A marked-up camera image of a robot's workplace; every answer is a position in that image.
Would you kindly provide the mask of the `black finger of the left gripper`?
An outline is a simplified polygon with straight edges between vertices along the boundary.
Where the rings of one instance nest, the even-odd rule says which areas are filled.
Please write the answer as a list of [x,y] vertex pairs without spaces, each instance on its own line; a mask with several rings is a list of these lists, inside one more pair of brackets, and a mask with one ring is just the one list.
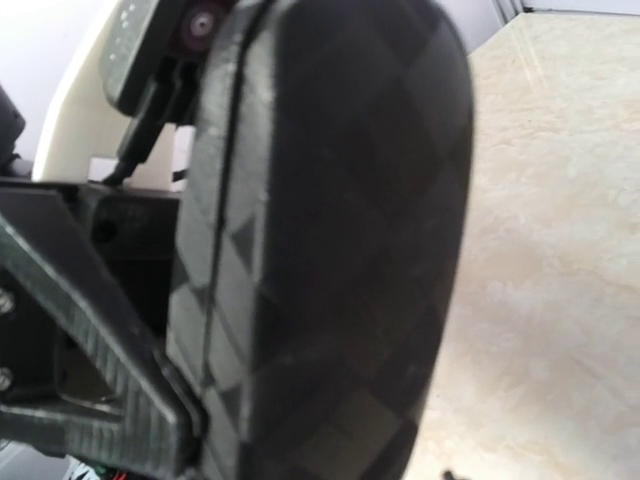
[[191,471],[203,413],[62,192],[1,189],[1,436],[156,479]]

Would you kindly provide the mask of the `black oval glasses case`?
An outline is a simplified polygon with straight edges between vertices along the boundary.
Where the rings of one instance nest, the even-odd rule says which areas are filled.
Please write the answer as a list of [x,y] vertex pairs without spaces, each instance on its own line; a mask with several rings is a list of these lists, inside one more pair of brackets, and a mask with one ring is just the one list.
[[241,1],[202,82],[167,351],[200,479],[399,479],[452,296],[474,99],[432,1]]

